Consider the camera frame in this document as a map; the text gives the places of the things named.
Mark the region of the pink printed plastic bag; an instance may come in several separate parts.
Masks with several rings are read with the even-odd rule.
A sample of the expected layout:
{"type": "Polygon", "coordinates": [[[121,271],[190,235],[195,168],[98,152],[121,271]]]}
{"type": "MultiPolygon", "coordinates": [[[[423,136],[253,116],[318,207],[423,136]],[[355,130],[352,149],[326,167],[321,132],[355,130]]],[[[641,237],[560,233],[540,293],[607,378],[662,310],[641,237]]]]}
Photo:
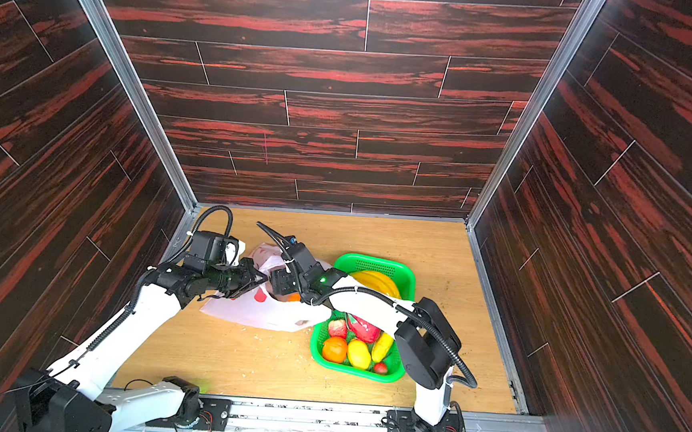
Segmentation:
{"type": "Polygon", "coordinates": [[[200,308],[205,315],[263,330],[296,332],[327,321],[333,311],[296,301],[279,301],[269,282],[237,299],[210,299],[200,308]]]}

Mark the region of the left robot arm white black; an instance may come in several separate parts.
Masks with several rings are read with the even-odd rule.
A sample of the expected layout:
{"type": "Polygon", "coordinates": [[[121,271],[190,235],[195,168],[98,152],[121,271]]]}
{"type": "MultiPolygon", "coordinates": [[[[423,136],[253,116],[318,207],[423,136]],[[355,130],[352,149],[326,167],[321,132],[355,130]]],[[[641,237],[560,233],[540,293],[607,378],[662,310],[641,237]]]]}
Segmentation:
{"type": "Polygon", "coordinates": [[[120,432],[153,420],[174,427],[201,423],[199,388],[170,376],[119,394],[105,387],[162,325],[208,292],[236,298],[267,276],[248,257],[237,265],[162,263],[142,274],[127,305],[90,338],[45,370],[28,370],[14,387],[21,432],[120,432]]]}

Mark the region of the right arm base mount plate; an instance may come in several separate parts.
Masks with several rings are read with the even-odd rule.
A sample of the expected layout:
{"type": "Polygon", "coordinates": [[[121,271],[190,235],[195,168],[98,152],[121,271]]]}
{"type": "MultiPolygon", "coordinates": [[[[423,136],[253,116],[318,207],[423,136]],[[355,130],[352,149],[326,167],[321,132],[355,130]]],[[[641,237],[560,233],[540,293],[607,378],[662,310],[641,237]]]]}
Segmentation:
{"type": "Polygon", "coordinates": [[[437,425],[420,419],[413,409],[388,410],[381,419],[386,432],[467,432],[462,415],[446,411],[437,425]]]}

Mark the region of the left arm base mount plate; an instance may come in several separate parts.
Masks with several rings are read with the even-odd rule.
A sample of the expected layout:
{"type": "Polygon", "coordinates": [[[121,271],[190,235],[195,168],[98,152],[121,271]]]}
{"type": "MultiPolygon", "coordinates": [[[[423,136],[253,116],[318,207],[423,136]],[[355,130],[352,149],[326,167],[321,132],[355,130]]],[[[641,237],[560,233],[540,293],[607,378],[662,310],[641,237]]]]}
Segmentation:
{"type": "Polygon", "coordinates": [[[172,428],[178,431],[223,432],[229,423],[233,401],[228,398],[199,396],[185,399],[177,414],[170,418],[153,419],[147,427],[172,428]]]}

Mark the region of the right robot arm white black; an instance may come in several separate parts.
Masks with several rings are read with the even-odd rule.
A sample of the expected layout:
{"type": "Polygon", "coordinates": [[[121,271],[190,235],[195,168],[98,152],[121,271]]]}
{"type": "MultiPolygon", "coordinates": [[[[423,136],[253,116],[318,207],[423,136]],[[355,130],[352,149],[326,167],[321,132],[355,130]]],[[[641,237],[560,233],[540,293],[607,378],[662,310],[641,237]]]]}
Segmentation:
{"type": "Polygon", "coordinates": [[[441,432],[451,410],[454,384],[478,387],[459,356],[461,341],[437,304],[424,298],[406,302],[366,287],[344,271],[328,268],[293,236],[278,241],[285,265],[269,282],[278,295],[297,293],[310,306],[359,317],[393,337],[403,368],[416,383],[412,432],[441,432]]]}

